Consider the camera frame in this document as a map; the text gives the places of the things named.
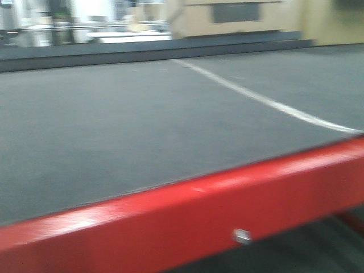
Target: metal edge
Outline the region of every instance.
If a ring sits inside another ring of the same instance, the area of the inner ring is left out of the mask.
[[[72,55],[90,55],[106,53],[123,53],[136,51],[156,51],[168,49],[184,49],[194,47],[228,46],[231,44],[276,42],[281,40],[299,40],[301,33],[292,32],[257,32],[248,34],[233,34],[221,36],[206,36],[177,40],[153,42],[133,42],[115,44],[75,44],[52,47],[3,48],[0,50],[0,60],[30,59],[41,57],[57,57]]]
[[[153,50],[143,52],[135,51],[29,59],[10,59],[0,61],[0,72],[75,67],[97,64],[131,63],[137,61],[156,61],[259,51],[275,51],[284,49],[307,48],[311,45],[312,42],[310,40],[291,40],[282,42],[215,45],[210,47]]]
[[[236,229],[255,241],[363,203],[363,165],[361,136],[20,222],[0,228],[2,272],[166,270],[238,246]]]

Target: white line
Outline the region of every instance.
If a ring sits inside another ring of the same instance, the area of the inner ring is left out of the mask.
[[[311,124],[314,124],[314,125],[317,125],[317,126],[320,126],[320,127],[324,127],[324,128],[327,128],[327,129],[331,129],[331,130],[335,130],[335,131],[340,131],[340,132],[345,132],[345,133],[350,133],[350,134],[363,134],[364,131],[362,130],[357,130],[357,129],[352,129],[352,128],[348,128],[348,127],[345,127],[345,126],[341,126],[341,125],[338,125],[338,124],[335,124],[335,123],[332,123],[332,122],[329,122],[329,121],[326,121],[324,119],[321,119],[321,118],[317,118],[313,115],[310,115],[308,113],[305,113],[303,111],[300,111],[300,110],[297,110],[295,108],[292,108],[288,105],[285,105],[279,101],[275,101],[275,100],[272,100],[271,98],[269,97],[266,97],[266,96],[263,96],[263,95],[260,95],[252,90],[249,90],[247,88],[244,88],[244,87],[241,87],[233,82],[230,82],[210,71],[207,71],[206,69],[204,68],[201,68],[201,67],[198,67],[194,64],[191,64],[191,63],[188,63],[186,61],[182,61],[182,60],[176,60],[176,59],[173,59],[172,61],[174,61],[175,63],[178,63],[184,67],[188,67],[196,72],[198,72],[199,74],[202,74],[204,75],[205,77],[209,78],[210,80],[213,80],[215,82],[217,82],[218,84],[221,84],[222,86],[224,87],[227,87],[241,95],[244,95],[248,98],[251,98],[252,100],[255,100],[255,101],[258,101],[262,104],[265,104],[271,108],[274,108],[278,111],[281,111],[283,113],[286,113],[292,117],[295,117],[295,118],[298,118],[302,121],[306,121],[306,122],[309,122]]]
[[[237,76],[230,76],[230,78],[237,78],[237,79],[239,79],[239,80],[245,80],[245,78],[244,78],[244,77],[237,77]]]

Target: gray floor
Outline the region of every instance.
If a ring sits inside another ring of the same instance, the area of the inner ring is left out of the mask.
[[[363,273],[364,239],[328,218],[165,273]]]

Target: red metal frame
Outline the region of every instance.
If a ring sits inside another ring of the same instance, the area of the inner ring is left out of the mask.
[[[157,272],[364,202],[364,137],[0,228],[2,273]]]

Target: gray conveyor belt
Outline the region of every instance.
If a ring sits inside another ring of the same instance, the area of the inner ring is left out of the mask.
[[[364,46],[188,59],[364,129]],[[172,60],[0,74],[0,224],[351,137]]]

